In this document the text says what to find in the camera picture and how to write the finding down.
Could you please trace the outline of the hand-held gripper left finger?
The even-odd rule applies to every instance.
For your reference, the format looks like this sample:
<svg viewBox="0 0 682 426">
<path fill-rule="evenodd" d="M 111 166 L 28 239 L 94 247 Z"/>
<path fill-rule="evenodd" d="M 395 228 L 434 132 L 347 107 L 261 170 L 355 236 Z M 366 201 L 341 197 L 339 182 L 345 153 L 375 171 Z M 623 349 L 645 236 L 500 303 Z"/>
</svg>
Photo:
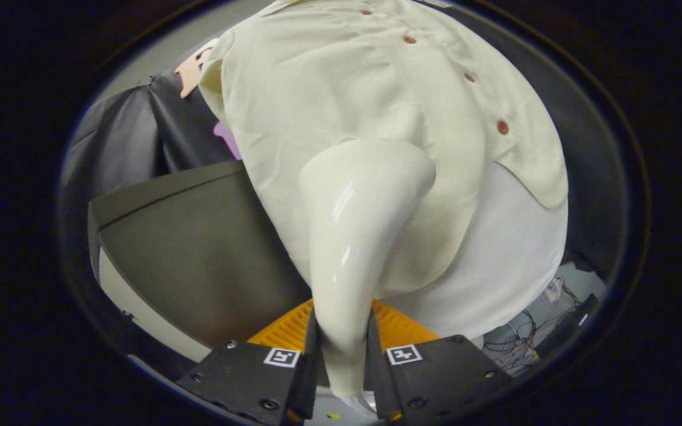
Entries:
<svg viewBox="0 0 682 426">
<path fill-rule="evenodd" d="M 178 386 L 240 425 L 303 425 L 313 417 L 319 351 L 308 300 L 246 341 L 220 343 Z"/>
</svg>

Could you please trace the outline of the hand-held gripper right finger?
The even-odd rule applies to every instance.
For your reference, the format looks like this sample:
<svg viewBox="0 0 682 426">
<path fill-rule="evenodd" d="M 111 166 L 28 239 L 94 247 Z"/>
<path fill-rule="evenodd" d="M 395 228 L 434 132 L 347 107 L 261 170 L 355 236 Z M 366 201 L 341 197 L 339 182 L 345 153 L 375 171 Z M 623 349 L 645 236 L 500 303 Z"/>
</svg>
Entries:
<svg viewBox="0 0 682 426">
<path fill-rule="evenodd" d="M 379 300 L 367 333 L 369 385 L 387 423 L 463 423 L 513 383 L 468 338 L 440 337 Z"/>
</svg>

